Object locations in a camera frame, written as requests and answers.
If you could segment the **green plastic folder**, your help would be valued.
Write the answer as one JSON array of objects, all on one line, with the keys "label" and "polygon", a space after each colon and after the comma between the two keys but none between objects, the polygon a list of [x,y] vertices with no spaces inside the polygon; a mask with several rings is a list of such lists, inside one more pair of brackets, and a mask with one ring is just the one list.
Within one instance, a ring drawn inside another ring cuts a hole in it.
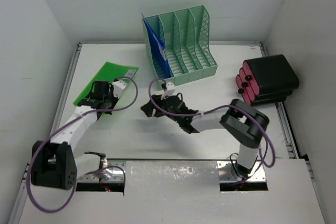
[{"label": "green plastic folder", "polygon": [[88,106],[97,115],[111,114],[138,67],[105,62],[73,102],[74,106]]}]

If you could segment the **blue plastic folder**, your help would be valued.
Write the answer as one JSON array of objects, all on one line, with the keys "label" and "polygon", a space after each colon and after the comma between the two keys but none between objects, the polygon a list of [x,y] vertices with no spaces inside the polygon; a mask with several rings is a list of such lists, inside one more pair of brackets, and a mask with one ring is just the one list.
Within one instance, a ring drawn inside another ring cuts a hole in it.
[{"label": "blue plastic folder", "polygon": [[152,59],[157,76],[163,79],[172,77],[166,55],[163,24],[159,16],[144,17],[142,14],[142,21],[145,28],[144,35],[147,35],[148,38],[150,58]]}]

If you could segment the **green mesh file organizer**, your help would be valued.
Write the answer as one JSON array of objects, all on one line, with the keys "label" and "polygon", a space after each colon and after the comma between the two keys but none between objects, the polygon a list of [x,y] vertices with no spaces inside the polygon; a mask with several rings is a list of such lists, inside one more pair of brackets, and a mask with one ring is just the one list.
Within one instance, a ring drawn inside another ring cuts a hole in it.
[{"label": "green mesh file organizer", "polygon": [[[163,24],[166,55],[172,77],[165,80],[176,86],[215,75],[217,62],[209,49],[209,13],[196,6],[158,15]],[[144,35],[147,59],[158,78]]]}]

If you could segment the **pink drawer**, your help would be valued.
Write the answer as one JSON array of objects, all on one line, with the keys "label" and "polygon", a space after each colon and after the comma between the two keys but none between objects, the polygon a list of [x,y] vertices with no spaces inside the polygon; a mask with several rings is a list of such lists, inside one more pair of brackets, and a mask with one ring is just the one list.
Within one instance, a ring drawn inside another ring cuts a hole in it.
[{"label": "pink drawer", "polygon": [[260,94],[260,87],[246,61],[243,62],[243,66],[236,76],[236,84],[238,86],[238,94],[242,96],[245,103],[252,105],[257,101],[257,95]]}]

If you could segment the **black drawer box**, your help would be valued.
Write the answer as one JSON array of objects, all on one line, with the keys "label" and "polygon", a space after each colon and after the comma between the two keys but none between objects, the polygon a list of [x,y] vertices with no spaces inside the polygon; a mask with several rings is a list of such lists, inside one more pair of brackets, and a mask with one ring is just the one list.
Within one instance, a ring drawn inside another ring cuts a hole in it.
[{"label": "black drawer box", "polygon": [[284,102],[299,88],[299,79],[284,55],[244,60],[250,66],[260,94],[251,106]]}]

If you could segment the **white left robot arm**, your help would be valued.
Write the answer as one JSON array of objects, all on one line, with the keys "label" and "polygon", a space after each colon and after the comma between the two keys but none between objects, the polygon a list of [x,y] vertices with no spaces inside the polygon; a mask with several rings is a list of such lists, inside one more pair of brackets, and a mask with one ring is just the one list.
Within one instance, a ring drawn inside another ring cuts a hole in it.
[{"label": "white left robot arm", "polygon": [[32,165],[30,181],[35,186],[69,190],[77,178],[74,149],[84,132],[101,117],[102,109],[113,109],[118,102],[122,89],[113,91],[120,81],[94,81],[88,94],[75,107],[67,122],[78,119],[53,136]]}]

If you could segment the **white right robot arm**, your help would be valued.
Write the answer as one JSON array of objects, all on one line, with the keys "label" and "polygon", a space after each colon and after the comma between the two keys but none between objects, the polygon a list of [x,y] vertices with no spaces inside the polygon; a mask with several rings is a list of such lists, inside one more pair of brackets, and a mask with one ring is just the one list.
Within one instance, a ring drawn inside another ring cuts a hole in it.
[{"label": "white right robot arm", "polygon": [[181,93],[165,96],[152,95],[141,111],[147,117],[167,116],[188,134],[207,130],[227,130],[239,143],[237,161],[233,171],[240,178],[246,178],[257,160],[258,148],[269,124],[269,118],[254,107],[239,99],[233,99],[219,110],[201,113],[185,105]]}]

